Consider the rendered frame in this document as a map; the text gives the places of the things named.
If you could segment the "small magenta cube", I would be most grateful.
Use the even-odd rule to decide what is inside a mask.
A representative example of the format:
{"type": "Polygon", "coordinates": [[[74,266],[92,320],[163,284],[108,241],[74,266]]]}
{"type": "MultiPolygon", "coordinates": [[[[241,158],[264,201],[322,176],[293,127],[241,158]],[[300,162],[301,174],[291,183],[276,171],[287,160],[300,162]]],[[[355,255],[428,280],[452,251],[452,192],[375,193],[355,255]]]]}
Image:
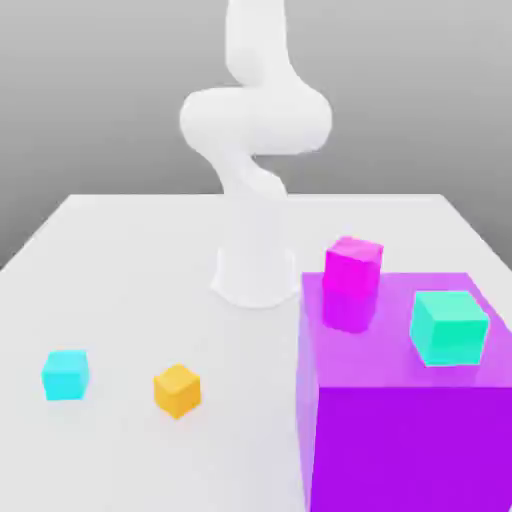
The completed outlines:
{"type": "Polygon", "coordinates": [[[323,319],[327,326],[365,331],[376,309],[384,247],[343,236],[327,251],[322,277],[323,319]]]}

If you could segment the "small orange cube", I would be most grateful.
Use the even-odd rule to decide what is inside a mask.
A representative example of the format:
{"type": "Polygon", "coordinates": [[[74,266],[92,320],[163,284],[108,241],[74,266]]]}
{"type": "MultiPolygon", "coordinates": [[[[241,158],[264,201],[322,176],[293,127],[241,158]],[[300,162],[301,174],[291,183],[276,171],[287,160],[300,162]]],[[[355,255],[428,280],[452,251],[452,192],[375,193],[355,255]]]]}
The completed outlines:
{"type": "Polygon", "coordinates": [[[179,419],[201,403],[200,377],[175,364],[153,379],[155,403],[179,419]]]}

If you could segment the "small green cube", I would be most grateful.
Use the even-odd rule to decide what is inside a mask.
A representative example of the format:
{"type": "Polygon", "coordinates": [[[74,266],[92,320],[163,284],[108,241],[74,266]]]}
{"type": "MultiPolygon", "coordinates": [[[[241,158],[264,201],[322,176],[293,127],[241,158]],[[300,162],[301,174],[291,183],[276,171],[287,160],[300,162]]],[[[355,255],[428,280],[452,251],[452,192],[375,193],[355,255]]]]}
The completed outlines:
{"type": "Polygon", "coordinates": [[[466,290],[414,295],[410,339],[426,367],[479,365],[490,319],[466,290]]]}

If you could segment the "small cyan cube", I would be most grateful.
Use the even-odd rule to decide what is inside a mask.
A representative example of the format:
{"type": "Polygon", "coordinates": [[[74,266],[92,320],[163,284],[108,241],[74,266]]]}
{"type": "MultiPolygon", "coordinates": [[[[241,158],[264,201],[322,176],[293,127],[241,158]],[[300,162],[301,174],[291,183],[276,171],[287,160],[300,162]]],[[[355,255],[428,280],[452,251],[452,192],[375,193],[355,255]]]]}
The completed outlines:
{"type": "Polygon", "coordinates": [[[51,351],[41,372],[46,399],[81,400],[89,376],[87,353],[84,350],[51,351]]]}

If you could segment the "large purple box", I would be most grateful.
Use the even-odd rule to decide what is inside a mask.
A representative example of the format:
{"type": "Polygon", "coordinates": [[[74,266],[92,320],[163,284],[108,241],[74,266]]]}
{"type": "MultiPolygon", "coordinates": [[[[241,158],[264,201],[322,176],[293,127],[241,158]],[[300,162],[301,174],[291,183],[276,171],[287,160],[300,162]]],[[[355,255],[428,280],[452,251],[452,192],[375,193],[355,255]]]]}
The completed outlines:
{"type": "Polygon", "coordinates": [[[464,273],[388,273],[369,328],[325,326],[302,277],[296,418],[307,512],[509,512],[512,331],[464,273]],[[428,368],[409,337],[419,290],[466,290],[490,319],[477,366],[428,368]]]}

